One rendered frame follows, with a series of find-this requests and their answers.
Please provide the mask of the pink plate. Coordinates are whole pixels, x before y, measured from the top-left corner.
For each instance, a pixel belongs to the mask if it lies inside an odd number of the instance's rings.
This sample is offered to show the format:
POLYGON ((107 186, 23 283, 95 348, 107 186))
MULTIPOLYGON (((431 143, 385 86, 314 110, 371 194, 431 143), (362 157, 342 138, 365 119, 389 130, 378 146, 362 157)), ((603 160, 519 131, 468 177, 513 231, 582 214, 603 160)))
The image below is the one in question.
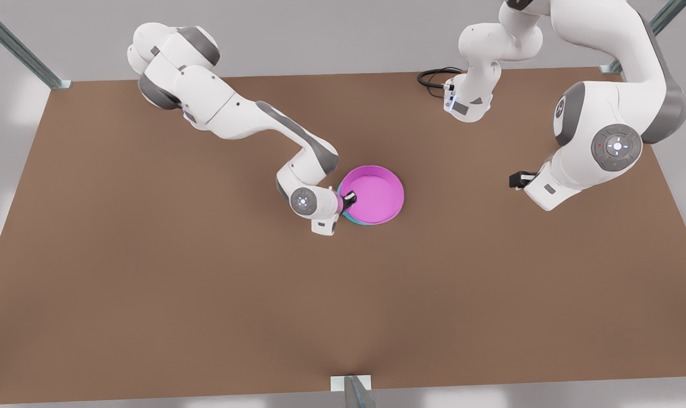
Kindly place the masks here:
POLYGON ((354 168, 341 181, 337 193, 353 191, 356 202, 343 216, 354 224, 373 226, 397 217, 404 205, 402 182, 392 171, 378 165, 354 168))

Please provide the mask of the silver frame post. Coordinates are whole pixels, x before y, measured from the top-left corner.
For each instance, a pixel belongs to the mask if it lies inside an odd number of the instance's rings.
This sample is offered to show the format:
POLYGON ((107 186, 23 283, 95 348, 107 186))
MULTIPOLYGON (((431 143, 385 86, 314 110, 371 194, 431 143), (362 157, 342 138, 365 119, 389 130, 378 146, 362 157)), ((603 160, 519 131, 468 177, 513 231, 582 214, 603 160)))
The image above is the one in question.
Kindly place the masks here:
POLYGON ((605 5, 618 7, 613 20, 618 31, 605 36, 607 46, 611 46, 605 52, 615 60, 609 65, 600 66, 600 72, 619 73, 630 82, 672 77, 662 56, 657 34, 685 9, 686 0, 667 0, 651 21, 646 20, 625 0, 605 0, 605 5))
POLYGON ((70 80, 61 80, 52 70, 47 67, 22 41, 20 41, 0 21, 0 44, 3 45, 19 62, 30 70, 39 80, 45 83, 50 90, 68 90, 73 85, 70 80))
POLYGON ((370 392, 371 375, 345 375, 330 378, 330 391, 343 392, 345 408, 377 408, 370 392))

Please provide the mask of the blue plate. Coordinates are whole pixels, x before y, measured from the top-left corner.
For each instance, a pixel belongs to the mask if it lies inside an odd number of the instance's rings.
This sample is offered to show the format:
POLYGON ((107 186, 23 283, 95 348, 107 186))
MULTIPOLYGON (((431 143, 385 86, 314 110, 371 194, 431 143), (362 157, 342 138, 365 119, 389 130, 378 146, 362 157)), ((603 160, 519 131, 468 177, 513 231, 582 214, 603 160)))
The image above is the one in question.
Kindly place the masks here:
POLYGON ((343 216, 356 224, 377 224, 381 215, 379 214, 379 199, 374 182, 363 178, 356 179, 353 183, 341 182, 338 193, 344 197, 348 192, 356 193, 357 201, 353 206, 346 207, 343 216))

